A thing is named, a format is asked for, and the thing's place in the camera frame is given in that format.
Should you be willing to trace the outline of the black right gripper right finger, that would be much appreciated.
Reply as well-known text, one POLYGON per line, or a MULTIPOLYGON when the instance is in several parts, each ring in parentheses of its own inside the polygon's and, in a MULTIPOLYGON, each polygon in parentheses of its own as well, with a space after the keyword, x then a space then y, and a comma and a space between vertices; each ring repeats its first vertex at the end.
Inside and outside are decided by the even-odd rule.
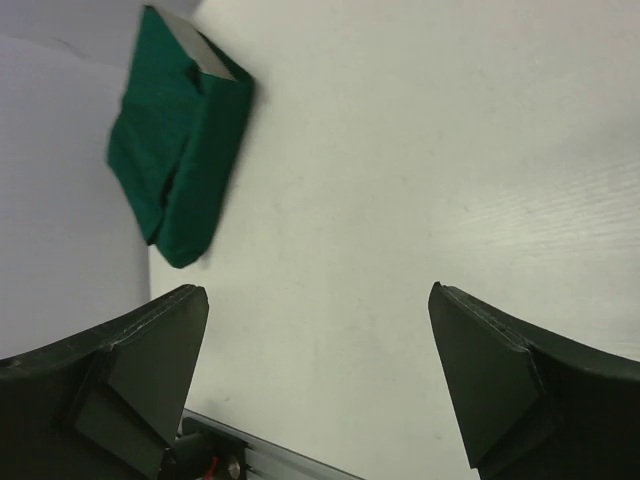
POLYGON ((482 479, 636 479, 639 364, 435 283, 429 316, 482 479))

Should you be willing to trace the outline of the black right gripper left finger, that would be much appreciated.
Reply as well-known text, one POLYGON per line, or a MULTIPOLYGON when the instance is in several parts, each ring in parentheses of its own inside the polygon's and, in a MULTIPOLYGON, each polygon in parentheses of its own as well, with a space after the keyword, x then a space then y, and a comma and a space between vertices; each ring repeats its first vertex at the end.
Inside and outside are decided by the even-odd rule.
POLYGON ((208 318, 183 285, 1 362, 4 479, 155 479, 173 446, 208 318))

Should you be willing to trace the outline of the green surgical drape cloth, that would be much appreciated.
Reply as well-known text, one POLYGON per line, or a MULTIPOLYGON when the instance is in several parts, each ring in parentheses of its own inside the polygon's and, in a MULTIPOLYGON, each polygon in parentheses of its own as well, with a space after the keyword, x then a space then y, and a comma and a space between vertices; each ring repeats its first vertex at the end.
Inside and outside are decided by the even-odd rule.
POLYGON ((202 72, 169 30, 163 11, 142 8, 107 163, 146 244, 172 267, 184 268, 214 238, 255 81, 199 31, 235 81, 202 72))

